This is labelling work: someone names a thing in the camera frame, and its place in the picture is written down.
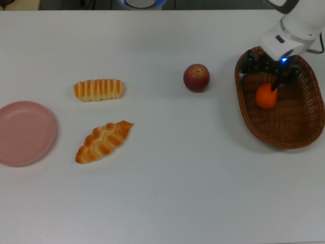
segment pink plate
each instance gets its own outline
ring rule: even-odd
[[[20,101],[0,109],[0,163],[21,166],[40,159],[50,148],[56,127],[41,104]]]

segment orange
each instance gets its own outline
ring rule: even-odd
[[[271,86],[271,84],[263,84],[257,89],[255,102],[258,107],[263,109],[274,108],[278,99],[278,88],[272,91]]]

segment bread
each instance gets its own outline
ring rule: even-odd
[[[120,98],[124,92],[121,80],[97,79],[79,81],[74,85],[76,97],[82,102]]]
[[[108,123],[105,126],[96,127],[79,148],[76,162],[87,164],[108,156],[115,148],[123,144],[132,126],[132,123],[123,120],[116,124]]]

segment red apple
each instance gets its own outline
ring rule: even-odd
[[[209,84],[210,73],[204,65],[194,64],[185,70],[183,80],[190,91],[199,93]]]

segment wicker basket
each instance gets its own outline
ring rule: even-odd
[[[260,55],[263,50],[254,47],[252,51]],[[255,93],[261,84],[273,83],[276,76],[250,74],[240,84],[238,62],[235,80],[239,106],[253,135],[268,144],[286,149],[308,146],[321,135],[325,125],[324,102],[316,76],[302,57],[299,56],[297,60],[302,70],[297,81],[278,88],[278,100],[271,110],[256,106]]]

